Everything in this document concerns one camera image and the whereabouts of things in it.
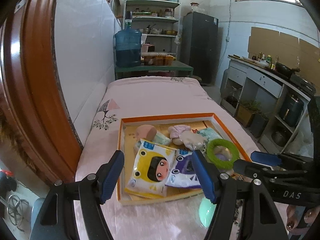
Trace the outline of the person's right hand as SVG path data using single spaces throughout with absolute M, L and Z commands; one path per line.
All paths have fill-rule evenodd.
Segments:
M 286 229 L 292 235 L 304 235 L 312 226 L 319 214 L 319 206 L 308 209 L 305 213 L 296 205 L 288 205 L 286 209 Z

